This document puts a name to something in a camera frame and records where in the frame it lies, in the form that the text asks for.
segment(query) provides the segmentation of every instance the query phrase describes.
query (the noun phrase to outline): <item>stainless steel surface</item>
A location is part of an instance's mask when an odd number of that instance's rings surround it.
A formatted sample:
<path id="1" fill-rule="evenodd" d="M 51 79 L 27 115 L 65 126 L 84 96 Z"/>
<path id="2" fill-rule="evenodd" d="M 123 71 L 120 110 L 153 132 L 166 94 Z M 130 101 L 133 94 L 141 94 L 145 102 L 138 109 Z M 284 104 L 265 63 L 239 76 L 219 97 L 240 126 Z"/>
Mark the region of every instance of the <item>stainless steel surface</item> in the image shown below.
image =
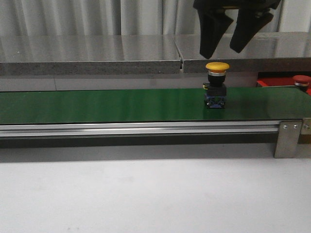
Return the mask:
<path id="1" fill-rule="evenodd" d="M 229 48 L 232 35 L 225 34 L 209 60 L 199 53 L 199 35 L 174 37 L 184 73 L 206 72 L 206 63 L 214 61 L 229 63 L 230 72 L 310 71 L 310 33 L 258 33 L 241 53 Z"/>
<path id="2" fill-rule="evenodd" d="M 279 121 L 1 125 L 0 137 L 278 132 Z"/>
<path id="3" fill-rule="evenodd" d="M 276 143 L 275 158 L 294 158 L 301 130 L 301 121 L 283 121 L 280 123 Z"/>
<path id="4" fill-rule="evenodd" d="M 301 134 L 302 135 L 310 135 L 311 134 L 311 118 L 303 119 Z"/>
<path id="5" fill-rule="evenodd" d="M 170 35 L 3 36 L 0 75 L 179 73 Z"/>
<path id="6" fill-rule="evenodd" d="M 256 86 L 256 72 L 227 73 L 226 86 Z M 0 77 L 0 91 L 200 88 L 207 73 L 127 75 L 15 75 Z"/>

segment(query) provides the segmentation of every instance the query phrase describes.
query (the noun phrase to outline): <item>screw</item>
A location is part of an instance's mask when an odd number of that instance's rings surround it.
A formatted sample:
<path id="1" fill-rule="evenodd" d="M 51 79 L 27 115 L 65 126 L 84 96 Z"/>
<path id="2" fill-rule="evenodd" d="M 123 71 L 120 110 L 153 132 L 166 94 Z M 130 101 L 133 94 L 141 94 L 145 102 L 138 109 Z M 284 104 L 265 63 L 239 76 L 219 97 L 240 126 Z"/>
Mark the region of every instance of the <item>screw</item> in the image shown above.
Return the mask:
<path id="1" fill-rule="evenodd" d="M 306 130 L 309 130 L 310 126 L 306 124 L 306 125 L 303 126 L 303 128 L 306 129 Z"/>

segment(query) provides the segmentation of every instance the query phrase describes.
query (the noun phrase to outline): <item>white floor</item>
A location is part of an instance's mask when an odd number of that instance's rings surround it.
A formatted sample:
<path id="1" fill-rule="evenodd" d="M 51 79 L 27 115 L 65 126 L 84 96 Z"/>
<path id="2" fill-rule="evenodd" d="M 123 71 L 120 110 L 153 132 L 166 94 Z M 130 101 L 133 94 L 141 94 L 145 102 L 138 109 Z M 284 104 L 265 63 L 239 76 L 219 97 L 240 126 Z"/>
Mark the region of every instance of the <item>white floor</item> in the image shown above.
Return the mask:
<path id="1" fill-rule="evenodd" d="M 311 232 L 311 159 L 274 159 L 270 144 L 1 149 L 0 161 L 0 233 Z"/>

